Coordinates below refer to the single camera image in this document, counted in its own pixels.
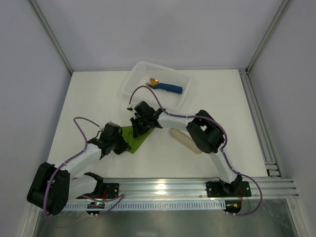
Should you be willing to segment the green paper napkin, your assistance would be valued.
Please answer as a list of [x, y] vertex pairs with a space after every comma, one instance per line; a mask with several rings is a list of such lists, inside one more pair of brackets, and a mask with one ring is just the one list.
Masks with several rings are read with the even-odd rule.
[[123, 139], [130, 147], [127, 151], [131, 154], [134, 154], [140, 148], [143, 142], [154, 130], [154, 129], [150, 129], [146, 134], [143, 134], [139, 137], [134, 138], [132, 126], [124, 126], [121, 129], [122, 129]]

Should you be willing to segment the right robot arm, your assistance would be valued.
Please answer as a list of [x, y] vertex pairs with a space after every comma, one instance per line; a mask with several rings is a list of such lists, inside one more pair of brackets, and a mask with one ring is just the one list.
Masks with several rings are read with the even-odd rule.
[[209, 155], [219, 173], [219, 181], [206, 182], [208, 197], [238, 197], [242, 195], [242, 176], [232, 168], [223, 149], [227, 135], [206, 111], [195, 115], [176, 115], [159, 108], [155, 110], [142, 101], [127, 108], [134, 113], [130, 119], [133, 137], [138, 138], [154, 128], [174, 128], [185, 131], [203, 153]]

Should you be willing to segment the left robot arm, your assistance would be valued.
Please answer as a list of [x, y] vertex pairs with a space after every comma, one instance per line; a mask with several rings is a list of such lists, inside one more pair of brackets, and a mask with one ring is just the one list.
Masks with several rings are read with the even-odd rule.
[[79, 178], [76, 175], [111, 152], [120, 155], [129, 149], [122, 127], [107, 123], [100, 135], [88, 140], [77, 155], [60, 164], [42, 163], [28, 191], [27, 201], [47, 214], [57, 215], [70, 200], [83, 196], [103, 198], [108, 191], [101, 176], [92, 172]]

